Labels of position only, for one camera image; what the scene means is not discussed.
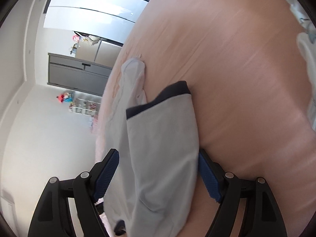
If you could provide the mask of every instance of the mattress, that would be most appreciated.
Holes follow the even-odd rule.
[[[138,56],[148,102],[187,81],[200,146],[239,178],[264,177],[288,236],[298,237],[316,211],[316,134],[306,116],[311,85],[295,43],[302,31],[285,0],[150,0],[105,88],[96,160],[105,156],[104,125],[121,65]],[[244,207],[241,200],[232,237]],[[198,177],[179,237],[204,237],[217,208]]]

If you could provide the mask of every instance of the cabinet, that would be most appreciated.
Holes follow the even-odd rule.
[[[49,53],[48,84],[102,96],[112,68]]]

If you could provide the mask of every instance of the garment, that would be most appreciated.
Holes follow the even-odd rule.
[[[145,103],[144,63],[121,68],[105,151],[120,162],[104,196],[112,229],[123,220],[128,237],[175,237],[190,211],[198,170],[198,130],[185,81]]]

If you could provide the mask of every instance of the black object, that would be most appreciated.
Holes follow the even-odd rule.
[[[53,177],[47,183],[34,212],[28,237],[75,237],[68,198],[75,198],[78,217],[85,237],[108,237],[94,205],[104,196],[119,164],[119,154],[111,149],[102,162],[75,179],[59,181]],[[277,202],[263,178],[242,180],[225,172],[201,149],[199,172],[211,196],[220,203],[206,237],[229,237],[235,222],[240,198],[247,198],[240,237],[286,237],[286,229]],[[114,232],[123,235],[124,221]]]

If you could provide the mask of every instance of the pink fabric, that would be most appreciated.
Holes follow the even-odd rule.
[[[201,147],[240,178],[266,178],[288,236],[297,237],[316,210],[316,135],[306,117],[311,86],[295,44],[301,31],[285,0],[151,0],[113,68],[99,126],[111,111],[121,65],[141,54],[148,101],[186,80]],[[101,127],[98,153],[103,136]],[[217,208],[199,177],[179,237],[204,237]]]

